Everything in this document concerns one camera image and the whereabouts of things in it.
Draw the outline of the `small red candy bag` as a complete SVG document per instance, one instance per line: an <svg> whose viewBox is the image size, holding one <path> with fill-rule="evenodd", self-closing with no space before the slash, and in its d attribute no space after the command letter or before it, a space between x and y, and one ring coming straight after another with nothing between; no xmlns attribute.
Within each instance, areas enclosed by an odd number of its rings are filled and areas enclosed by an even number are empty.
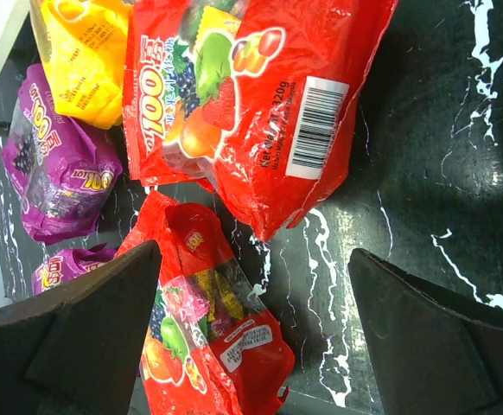
<svg viewBox="0 0 503 415"><path fill-rule="evenodd" d="M141 355L153 414L273 414L295 357L253 292L218 216L151 191L120 249L162 254Z"/></svg>

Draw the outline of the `large red candy bag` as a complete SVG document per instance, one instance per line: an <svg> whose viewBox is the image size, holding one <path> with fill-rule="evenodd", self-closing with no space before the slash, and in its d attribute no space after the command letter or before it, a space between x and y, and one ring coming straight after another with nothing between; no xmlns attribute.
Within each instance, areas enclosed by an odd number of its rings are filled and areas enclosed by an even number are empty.
<svg viewBox="0 0 503 415"><path fill-rule="evenodd" d="M197 182L262 240L345 180L394 1L138 1L124 135L131 179Z"/></svg>

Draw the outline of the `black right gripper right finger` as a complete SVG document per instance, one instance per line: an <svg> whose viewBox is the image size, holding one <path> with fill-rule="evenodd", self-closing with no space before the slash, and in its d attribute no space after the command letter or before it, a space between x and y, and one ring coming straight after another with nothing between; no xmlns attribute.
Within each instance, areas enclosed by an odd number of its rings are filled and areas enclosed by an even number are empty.
<svg viewBox="0 0 503 415"><path fill-rule="evenodd" d="M503 414L503 310L356 248L348 263L387 414Z"/></svg>

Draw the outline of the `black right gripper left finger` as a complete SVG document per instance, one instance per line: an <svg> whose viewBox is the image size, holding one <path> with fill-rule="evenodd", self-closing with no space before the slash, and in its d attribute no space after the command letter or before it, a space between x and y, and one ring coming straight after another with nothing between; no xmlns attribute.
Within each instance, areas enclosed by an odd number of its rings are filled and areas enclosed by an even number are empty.
<svg viewBox="0 0 503 415"><path fill-rule="evenodd" d="M0 308L0 414L126 414L162 256L150 240Z"/></svg>

